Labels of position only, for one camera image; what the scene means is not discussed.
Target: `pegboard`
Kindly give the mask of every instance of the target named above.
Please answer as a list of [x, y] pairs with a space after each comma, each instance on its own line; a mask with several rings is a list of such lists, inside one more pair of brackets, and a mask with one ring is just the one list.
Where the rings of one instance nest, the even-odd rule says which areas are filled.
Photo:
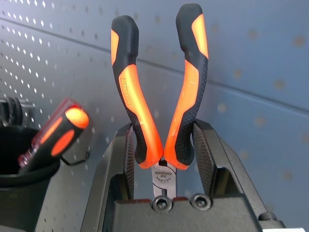
[[[45, 197], [37, 232], [79, 231], [96, 165], [129, 119], [112, 73], [110, 30], [118, 15], [140, 29], [140, 83], [163, 143], [183, 80], [175, 17], [191, 1], [1, 0], [0, 94], [29, 99], [39, 129], [64, 97], [91, 126], [66, 154]], [[198, 1], [209, 44], [209, 76], [198, 118], [238, 153], [267, 208], [309, 230], [309, 3]], [[202, 191], [194, 163], [179, 171], [179, 195]], [[136, 167], [135, 197], [151, 197], [150, 170]]]

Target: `orange handle grip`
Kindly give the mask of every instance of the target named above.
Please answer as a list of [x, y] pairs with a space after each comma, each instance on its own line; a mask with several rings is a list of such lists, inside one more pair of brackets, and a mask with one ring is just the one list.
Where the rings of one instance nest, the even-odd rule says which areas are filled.
[[185, 170], [194, 158], [190, 135], [207, 80], [208, 47], [201, 7], [198, 4], [183, 5], [176, 17], [176, 27], [185, 55], [185, 71], [164, 155], [167, 162]]
[[136, 68], [139, 29], [130, 16], [119, 16], [112, 21], [111, 48], [117, 89], [137, 137], [135, 160], [141, 168], [149, 168], [161, 159], [163, 148], [140, 88]]

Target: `screwdriver handle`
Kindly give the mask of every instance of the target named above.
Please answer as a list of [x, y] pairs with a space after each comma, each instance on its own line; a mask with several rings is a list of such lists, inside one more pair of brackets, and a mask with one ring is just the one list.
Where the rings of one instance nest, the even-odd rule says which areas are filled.
[[176, 27], [184, 52], [185, 71], [164, 154], [167, 162], [185, 170], [194, 158], [190, 135], [207, 80], [208, 47], [201, 7], [198, 4], [183, 5], [176, 17]]
[[77, 107], [68, 109], [26, 154], [19, 157], [20, 173], [39, 169], [61, 158], [88, 124], [85, 111]]
[[133, 18], [127, 15], [116, 17], [112, 21], [112, 69], [120, 98], [137, 138], [135, 160], [145, 169], [161, 159], [163, 148], [140, 88], [136, 67], [138, 50], [139, 29]]

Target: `tool holder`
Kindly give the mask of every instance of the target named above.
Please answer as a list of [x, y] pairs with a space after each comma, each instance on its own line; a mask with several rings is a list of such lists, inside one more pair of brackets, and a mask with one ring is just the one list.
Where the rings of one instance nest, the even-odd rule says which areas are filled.
[[0, 127], [29, 126], [34, 117], [34, 106], [28, 99], [1, 98]]
[[31, 146], [37, 130], [0, 128], [0, 225], [34, 232], [51, 177], [60, 162], [18, 174], [17, 157]]

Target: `pliers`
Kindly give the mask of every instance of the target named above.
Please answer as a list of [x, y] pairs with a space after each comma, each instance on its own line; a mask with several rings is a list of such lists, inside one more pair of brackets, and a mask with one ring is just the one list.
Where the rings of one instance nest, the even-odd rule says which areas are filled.
[[112, 21], [111, 33], [115, 82], [137, 138], [135, 160], [143, 169], [152, 168], [154, 196], [166, 195], [171, 199], [176, 197], [176, 169], [187, 169], [194, 159], [190, 135], [205, 91], [208, 67], [201, 7], [183, 5], [176, 17], [176, 27], [185, 71], [165, 149], [139, 84], [136, 67], [139, 29], [132, 17], [123, 15]]

